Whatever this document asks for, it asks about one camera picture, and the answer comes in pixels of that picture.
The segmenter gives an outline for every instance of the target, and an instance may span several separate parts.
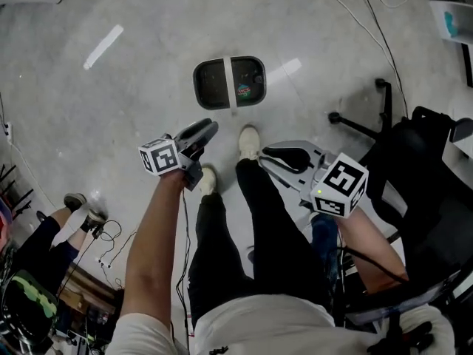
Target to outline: black office chair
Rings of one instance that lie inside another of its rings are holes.
[[[401,236],[409,283],[397,291],[349,303],[354,314],[394,305],[427,291],[432,292],[429,301],[445,301],[473,271],[473,191],[442,161],[446,142],[469,137],[473,121],[454,121],[420,106],[412,119],[404,118],[392,126],[391,85],[378,79],[376,86],[386,92],[380,132],[337,112],[330,113],[329,120],[376,141],[361,160],[370,171],[367,197],[379,217],[396,227]],[[388,182],[407,205],[404,215],[383,200]]]

